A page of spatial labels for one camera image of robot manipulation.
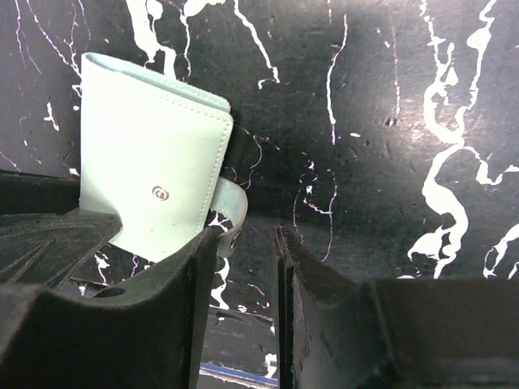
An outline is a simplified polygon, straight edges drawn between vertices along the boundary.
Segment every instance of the wallet snap button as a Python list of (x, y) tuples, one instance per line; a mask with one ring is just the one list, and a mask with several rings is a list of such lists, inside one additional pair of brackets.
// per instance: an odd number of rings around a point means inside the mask
[(167, 200), (169, 197), (168, 191), (161, 186), (155, 186), (152, 192), (153, 195), (157, 197), (160, 201)]

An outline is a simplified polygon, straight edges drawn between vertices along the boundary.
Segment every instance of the blue strip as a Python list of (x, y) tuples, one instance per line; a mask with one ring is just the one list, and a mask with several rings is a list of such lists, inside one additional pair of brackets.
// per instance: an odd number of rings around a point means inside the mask
[(243, 371), (230, 369), (228, 367), (216, 366), (210, 363), (200, 363), (200, 368), (204, 370), (214, 371), (217, 373), (229, 375), (236, 378), (243, 378), (248, 381), (252, 381), (255, 383), (267, 383), (268, 385), (275, 385), (277, 387), (277, 380), (274, 378), (266, 378), (261, 377), (259, 375), (254, 375), (250, 373), (245, 373)]

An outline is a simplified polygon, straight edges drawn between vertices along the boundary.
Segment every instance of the mint green wallet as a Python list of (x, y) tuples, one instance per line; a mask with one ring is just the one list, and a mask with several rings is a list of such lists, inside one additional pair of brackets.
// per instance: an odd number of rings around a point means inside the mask
[(229, 102), (103, 54), (83, 54), (81, 66), (79, 210), (119, 215), (110, 243), (158, 262), (199, 233), (212, 209), (233, 223), (218, 242), (218, 254), (231, 255), (247, 197), (219, 177)]

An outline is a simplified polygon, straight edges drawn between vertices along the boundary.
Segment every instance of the leather wallet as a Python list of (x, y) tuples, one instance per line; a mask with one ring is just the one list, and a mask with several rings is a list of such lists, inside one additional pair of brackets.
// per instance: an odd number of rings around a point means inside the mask
[(110, 243), (153, 262), (204, 227), (209, 209), (233, 227), (218, 254), (232, 254), (247, 213), (245, 192), (219, 177), (233, 128), (229, 102), (117, 58), (81, 58), (82, 213), (118, 215)]

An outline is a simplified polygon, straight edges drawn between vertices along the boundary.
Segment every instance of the black marble surface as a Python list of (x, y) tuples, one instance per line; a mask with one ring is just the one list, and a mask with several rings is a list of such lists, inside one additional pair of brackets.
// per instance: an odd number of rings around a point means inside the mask
[[(205, 361), (272, 375), (277, 224), (352, 280), (517, 276), (517, 2), (8, 0), (0, 15), (0, 169), (80, 173), (85, 50), (230, 101), (222, 174), (250, 211), (219, 262)], [(91, 288), (150, 265), (103, 253)]]

